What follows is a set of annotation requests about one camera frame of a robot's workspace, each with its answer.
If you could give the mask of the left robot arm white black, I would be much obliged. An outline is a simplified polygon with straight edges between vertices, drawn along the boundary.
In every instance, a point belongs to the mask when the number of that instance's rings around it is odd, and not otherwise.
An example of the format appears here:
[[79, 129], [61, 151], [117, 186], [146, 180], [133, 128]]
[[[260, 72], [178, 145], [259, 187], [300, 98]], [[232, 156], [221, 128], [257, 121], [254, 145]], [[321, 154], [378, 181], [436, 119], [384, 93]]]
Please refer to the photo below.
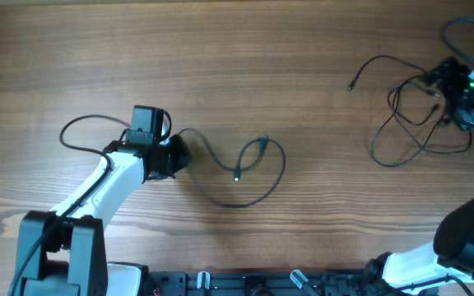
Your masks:
[[67, 199], [21, 220], [11, 295], [160, 295], [147, 266], [108, 261], [105, 229], [147, 181], [173, 178], [190, 155], [172, 135], [170, 114], [136, 105], [120, 138], [98, 151], [100, 163]]

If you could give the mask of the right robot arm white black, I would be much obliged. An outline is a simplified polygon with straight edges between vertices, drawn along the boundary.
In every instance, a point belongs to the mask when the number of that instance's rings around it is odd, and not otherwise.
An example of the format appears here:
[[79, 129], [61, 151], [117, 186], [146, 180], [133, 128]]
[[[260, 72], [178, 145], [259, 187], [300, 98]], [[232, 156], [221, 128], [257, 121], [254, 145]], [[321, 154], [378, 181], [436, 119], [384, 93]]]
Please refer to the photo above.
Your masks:
[[[463, 131], [474, 129], [474, 70], [449, 57], [418, 78], [426, 87], [439, 88], [446, 100], [446, 119]], [[474, 284], [474, 198], [443, 219], [433, 241], [370, 260], [354, 282], [359, 295], [435, 295], [439, 286], [452, 283], [470, 294], [468, 286]]]

